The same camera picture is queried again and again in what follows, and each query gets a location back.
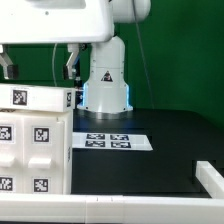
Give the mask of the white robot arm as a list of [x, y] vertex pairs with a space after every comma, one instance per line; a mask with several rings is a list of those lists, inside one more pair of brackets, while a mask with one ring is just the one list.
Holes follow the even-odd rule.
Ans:
[[116, 23], [137, 23], [150, 12], [151, 0], [0, 0], [0, 66], [6, 79], [18, 76], [7, 55], [9, 44], [65, 43], [70, 53], [65, 77], [74, 77], [79, 46], [91, 44], [90, 76], [83, 100], [75, 91], [55, 87], [0, 84], [0, 108], [64, 112], [78, 108], [102, 119], [133, 110], [124, 81], [125, 45]]

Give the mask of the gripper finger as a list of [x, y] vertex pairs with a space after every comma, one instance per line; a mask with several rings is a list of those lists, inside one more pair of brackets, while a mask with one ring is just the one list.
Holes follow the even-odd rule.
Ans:
[[12, 62], [3, 44], [0, 44], [0, 65], [3, 68], [3, 75], [6, 80], [12, 80], [18, 78], [19, 76], [18, 65]]

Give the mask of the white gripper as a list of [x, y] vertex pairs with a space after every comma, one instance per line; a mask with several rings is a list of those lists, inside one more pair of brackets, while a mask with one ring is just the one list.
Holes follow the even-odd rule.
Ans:
[[75, 78], [82, 42], [113, 36], [108, 0], [0, 0], [0, 44], [70, 43], [65, 80]]

